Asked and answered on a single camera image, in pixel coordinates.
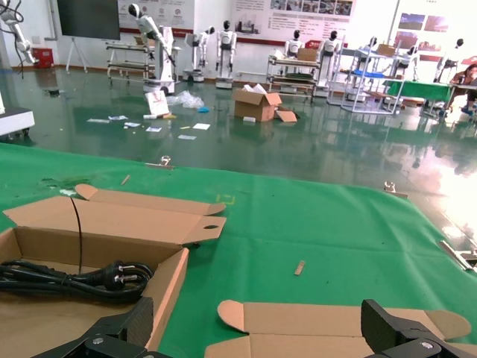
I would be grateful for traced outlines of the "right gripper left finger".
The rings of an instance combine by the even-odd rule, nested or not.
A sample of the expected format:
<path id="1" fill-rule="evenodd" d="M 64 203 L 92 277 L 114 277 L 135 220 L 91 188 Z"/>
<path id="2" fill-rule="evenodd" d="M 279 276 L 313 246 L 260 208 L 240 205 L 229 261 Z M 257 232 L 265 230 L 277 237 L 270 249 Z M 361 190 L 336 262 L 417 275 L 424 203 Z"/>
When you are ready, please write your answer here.
<path id="1" fill-rule="evenodd" d="M 156 357 L 156 352 L 146 348 L 153 323 L 153 299 L 141 298 L 131 310 L 100 318 L 79 338 L 45 351 L 38 357 Z"/>

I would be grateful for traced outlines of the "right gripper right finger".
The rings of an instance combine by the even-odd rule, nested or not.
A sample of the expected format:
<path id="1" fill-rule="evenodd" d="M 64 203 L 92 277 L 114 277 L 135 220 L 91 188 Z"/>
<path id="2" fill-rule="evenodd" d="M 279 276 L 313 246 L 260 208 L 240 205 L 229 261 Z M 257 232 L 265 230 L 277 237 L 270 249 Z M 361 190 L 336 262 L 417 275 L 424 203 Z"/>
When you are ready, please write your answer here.
<path id="1" fill-rule="evenodd" d="M 418 321 L 388 313 L 375 300 L 361 303 L 361 334 L 373 357 L 474 357 L 446 343 Z"/>

